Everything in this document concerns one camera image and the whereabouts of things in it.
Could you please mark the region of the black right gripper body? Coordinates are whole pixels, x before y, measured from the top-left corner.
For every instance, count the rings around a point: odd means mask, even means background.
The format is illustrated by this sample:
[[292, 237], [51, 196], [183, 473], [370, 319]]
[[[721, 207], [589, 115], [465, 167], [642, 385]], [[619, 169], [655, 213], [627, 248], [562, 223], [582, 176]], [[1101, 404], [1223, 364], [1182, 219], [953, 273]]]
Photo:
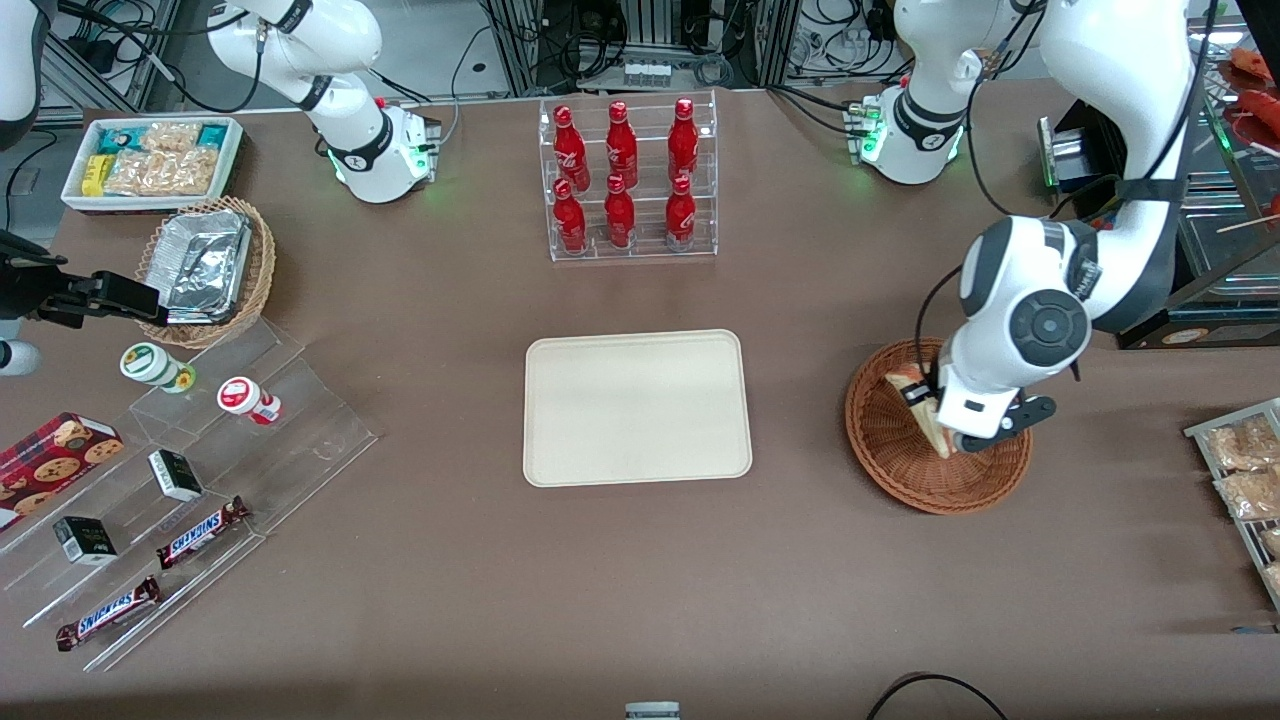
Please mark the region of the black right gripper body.
[[63, 256], [9, 231], [1, 232], [1, 319], [32, 316], [72, 329], [97, 313], [88, 300], [70, 290], [78, 281], [63, 273]]

